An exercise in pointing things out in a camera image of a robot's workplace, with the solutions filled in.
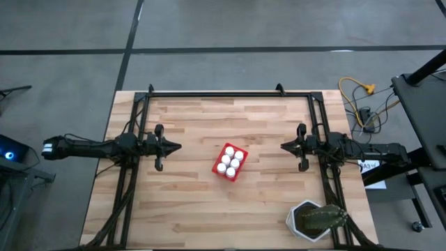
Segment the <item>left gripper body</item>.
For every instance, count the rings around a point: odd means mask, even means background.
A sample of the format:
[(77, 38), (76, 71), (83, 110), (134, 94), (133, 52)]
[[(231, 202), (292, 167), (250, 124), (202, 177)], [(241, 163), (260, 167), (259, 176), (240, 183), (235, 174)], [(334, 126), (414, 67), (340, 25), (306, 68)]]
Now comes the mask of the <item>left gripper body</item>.
[(162, 145), (162, 139), (164, 136), (164, 126), (162, 124), (157, 124), (155, 126), (155, 136), (157, 137), (157, 153), (155, 159), (155, 168), (157, 171), (161, 172), (163, 170), (162, 157), (164, 156), (164, 150)]

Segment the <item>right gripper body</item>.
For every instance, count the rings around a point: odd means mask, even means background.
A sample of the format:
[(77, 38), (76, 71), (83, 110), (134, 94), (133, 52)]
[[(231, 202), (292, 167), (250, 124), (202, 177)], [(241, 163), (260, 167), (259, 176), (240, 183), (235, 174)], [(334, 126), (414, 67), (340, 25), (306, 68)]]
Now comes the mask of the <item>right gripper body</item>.
[(307, 133), (307, 127), (305, 124), (300, 123), (297, 127), (298, 145), (300, 149), (301, 162), (298, 165), (300, 172), (305, 172), (309, 169), (309, 161), (306, 158), (306, 144), (305, 135)]

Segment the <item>red plastic basket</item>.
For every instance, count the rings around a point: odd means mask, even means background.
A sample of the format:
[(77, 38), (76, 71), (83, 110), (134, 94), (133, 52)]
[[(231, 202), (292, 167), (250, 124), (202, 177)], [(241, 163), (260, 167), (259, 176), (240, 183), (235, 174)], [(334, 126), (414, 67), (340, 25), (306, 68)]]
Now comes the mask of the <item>red plastic basket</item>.
[[(228, 146), (233, 147), (233, 149), (234, 149), (234, 154), (235, 154), (236, 151), (242, 151), (242, 152), (243, 152), (243, 155), (244, 155), (243, 159), (240, 161), (240, 166), (239, 166), (239, 168), (236, 169), (236, 175), (235, 175), (233, 178), (229, 178), (229, 177), (227, 177), (227, 176), (226, 176), (226, 172), (225, 172), (224, 174), (220, 174), (220, 173), (217, 172), (217, 165), (220, 164), (220, 163), (222, 163), (221, 158), (222, 158), (223, 155), (226, 155), (226, 154), (225, 154), (225, 149), (226, 149), (226, 147), (228, 147)], [(234, 158), (234, 154), (233, 154), (232, 156), (229, 156), (229, 157), (231, 158), (231, 160), (235, 159), (235, 158)], [(220, 151), (220, 153), (219, 153), (219, 155), (218, 155), (218, 157), (217, 157), (217, 159), (216, 159), (216, 161), (215, 161), (215, 163), (214, 163), (214, 165), (213, 165), (212, 172), (213, 172), (214, 174), (218, 175), (218, 176), (221, 176), (222, 178), (225, 178), (225, 179), (228, 180), (228, 181), (235, 182), (235, 181), (237, 180), (239, 174), (240, 174), (241, 171), (243, 170), (243, 166), (244, 166), (244, 164), (245, 164), (246, 161), (247, 161), (247, 157), (248, 157), (248, 155), (249, 155), (249, 153), (248, 153), (245, 149), (242, 149), (242, 148), (240, 148), (240, 147), (238, 147), (238, 146), (235, 146), (235, 145), (233, 145), (233, 144), (231, 144), (231, 143), (226, 143), (226, 144), (222, 147), (222, 150)]]

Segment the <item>black power strip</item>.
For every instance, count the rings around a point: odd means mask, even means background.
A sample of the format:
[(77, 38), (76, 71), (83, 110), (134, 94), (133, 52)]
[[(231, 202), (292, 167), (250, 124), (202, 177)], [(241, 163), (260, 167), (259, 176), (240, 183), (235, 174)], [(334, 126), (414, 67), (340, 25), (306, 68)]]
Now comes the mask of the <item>black power strip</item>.
[(374, 133), (376, 131), (373, 122), (373, 113), (370, 108), (361, 108), (359, 110), (359, 117), (362, 123), (362, 132)]

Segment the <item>white paper label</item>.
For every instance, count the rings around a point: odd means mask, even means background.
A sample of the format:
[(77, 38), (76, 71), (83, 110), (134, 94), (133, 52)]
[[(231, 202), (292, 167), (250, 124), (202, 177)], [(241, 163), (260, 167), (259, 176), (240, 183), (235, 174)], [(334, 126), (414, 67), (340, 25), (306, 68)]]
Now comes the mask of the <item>white paper label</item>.
[[(367, 171), (373, 170), (379, 167), (380, 163), (378, 160), (358, 160), (357, 163), (360, 165), (360, 172), (363, 174)], [(366, 190), (386, 190), (387, 186), (384, 181), (379, 181), (377, 183), (367, 185), (365, 187)]]

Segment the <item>white hexagonal plant pot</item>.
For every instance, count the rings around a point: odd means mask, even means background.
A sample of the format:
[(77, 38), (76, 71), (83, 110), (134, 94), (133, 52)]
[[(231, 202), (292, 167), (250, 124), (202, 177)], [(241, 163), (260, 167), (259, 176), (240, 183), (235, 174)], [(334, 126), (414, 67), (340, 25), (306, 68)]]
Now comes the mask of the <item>white hexagonal plant pot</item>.
[(302, 219), (299, 218), (299, 215), (306, 213), (310, 210), (320, 208), (321, 206), (317, 203), (314, 203), (311, 200), (304, 200), (297, 206), (294, 206), (290, 209), (289, 214), (286, 217), (285, 223), (292, 234), (296, 237), (304, 238), (312, 243), (317, 242), (324, 236), (330, 233), (330, 229), (310, 229), (307, 230), (303, 226)]

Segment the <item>green cactus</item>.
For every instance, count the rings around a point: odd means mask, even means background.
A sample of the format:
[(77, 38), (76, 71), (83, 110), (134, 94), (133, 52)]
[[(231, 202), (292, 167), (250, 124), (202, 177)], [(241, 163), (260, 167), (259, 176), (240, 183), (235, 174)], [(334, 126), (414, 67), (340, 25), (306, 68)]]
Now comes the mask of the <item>green cactus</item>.
[(312, 209), (301, 216), (305, 229), (334, 229), (345, 225), (348, 213), (334, 204)]

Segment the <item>black stand legs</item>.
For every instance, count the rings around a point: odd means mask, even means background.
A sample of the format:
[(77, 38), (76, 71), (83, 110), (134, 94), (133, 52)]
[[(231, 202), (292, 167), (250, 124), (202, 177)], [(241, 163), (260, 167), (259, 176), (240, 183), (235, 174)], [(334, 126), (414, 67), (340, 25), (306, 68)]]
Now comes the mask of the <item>black stand legs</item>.
[(418, 221), (424, 225), (424, 228), (432, 228), (431, 221), (415, 187), (423, 183), (421, 176), (418, 172), (409, 173), (418, 167), (431, 166), (431, 161), (423, 148), (411, 151), (408, 154), (408, 159), (410, 163), (385, 162), (383, 167), (377, 167), (363, 174), (366, 186), (371, 185), (372, 181), (384, 181), (387, 186), (386, 190), (371, 190), (367, 192), (367, 195), (370, 196), (372, 203), (411, 200), (419, 217)]

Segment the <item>black cart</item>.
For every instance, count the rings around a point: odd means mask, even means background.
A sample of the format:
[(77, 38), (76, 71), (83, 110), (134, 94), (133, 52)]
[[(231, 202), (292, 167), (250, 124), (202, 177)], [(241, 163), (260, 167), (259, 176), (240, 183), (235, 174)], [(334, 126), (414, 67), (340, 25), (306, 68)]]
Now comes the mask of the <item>black cart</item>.
[(446, 77), (429, 75), (414, 85), (409, 80), (409, 74), (392, 78), (394, 92), (421, 144), (409, 153), (416, 166), (409, 181), (424, 185), (446, 230)]

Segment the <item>gray equipment stand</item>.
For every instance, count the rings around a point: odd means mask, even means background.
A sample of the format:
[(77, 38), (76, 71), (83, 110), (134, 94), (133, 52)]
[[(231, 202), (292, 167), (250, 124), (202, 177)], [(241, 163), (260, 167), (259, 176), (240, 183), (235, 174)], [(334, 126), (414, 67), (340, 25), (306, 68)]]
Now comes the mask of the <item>gray equipment stand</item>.
[(0, 173), (7, 175), (6, 194), (0, 193), (0, 205), (5, 204), (5, 215), (0, 213), (0, 251), (9, 251), (13, 236), (24, 208), (26, 198), (35, 178), (41, 178), (45, 183), (52, 183), (55, 174), (41, 171), (35, 167), (26, 167), (22, 163), (0, 158)]

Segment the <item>black diagonal pole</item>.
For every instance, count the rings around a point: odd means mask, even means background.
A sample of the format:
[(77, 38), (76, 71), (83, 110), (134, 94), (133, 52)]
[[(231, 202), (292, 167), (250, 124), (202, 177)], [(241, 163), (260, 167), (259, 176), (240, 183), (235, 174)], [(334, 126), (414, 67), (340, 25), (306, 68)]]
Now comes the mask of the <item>black diagonal pole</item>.
[(421, 68), (406, 77), (406, 82), (411, 86), (419, 86), (421, 81), (446, 64), (446, 50), (443, 50)]

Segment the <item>computer with blue light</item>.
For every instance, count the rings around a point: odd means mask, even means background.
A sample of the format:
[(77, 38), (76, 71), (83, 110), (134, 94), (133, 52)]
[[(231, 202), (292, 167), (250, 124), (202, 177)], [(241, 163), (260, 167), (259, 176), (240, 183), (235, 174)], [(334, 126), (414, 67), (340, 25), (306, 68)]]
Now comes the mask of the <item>computer with blue light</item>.
[(0, 157), (23, 163), (30, 147), (5, 135), (0, 135)]

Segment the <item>black tripod leg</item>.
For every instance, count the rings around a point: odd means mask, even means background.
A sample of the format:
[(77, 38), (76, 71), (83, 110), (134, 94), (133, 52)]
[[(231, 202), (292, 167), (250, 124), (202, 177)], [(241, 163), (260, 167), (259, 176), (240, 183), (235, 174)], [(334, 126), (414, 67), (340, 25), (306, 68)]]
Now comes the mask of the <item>black tripod leg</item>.
[(32, 88), (32, 86), (28, 85), (28, 86), (15, 87), (15, 88), (11, 88), (11, 89), (2, 89), (2, 90), (0, 90), (0, 98), (4, 99), (5, 97), (10, 95), (14, 91), (28, 90), (28, 89), (31, 89), (31, 88)]

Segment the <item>black metal table frame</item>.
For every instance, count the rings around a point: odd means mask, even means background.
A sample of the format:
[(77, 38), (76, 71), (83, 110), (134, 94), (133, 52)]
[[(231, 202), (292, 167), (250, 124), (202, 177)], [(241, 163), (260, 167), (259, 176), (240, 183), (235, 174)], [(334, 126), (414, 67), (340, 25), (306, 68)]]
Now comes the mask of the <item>black metal table frame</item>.
[[(286, 226), (289, 210), (309, 199), (325, 203), (318, 160), (298, 170), (298, 160), (281, 149), (299, 123), (320, 120), (324, 99), (330, 128), (348, 130), (338, 91), (156, 91), (139, 127), (164, 126), (165, 137), (182, 148), (164, 159), (142, 158), (122, 241), (118, 221), (112, 245), (140, 250), (324, 249), (326, 235), (312, 243)], [(226, 143), (249, 155), (235, 182), (212, 172)]]

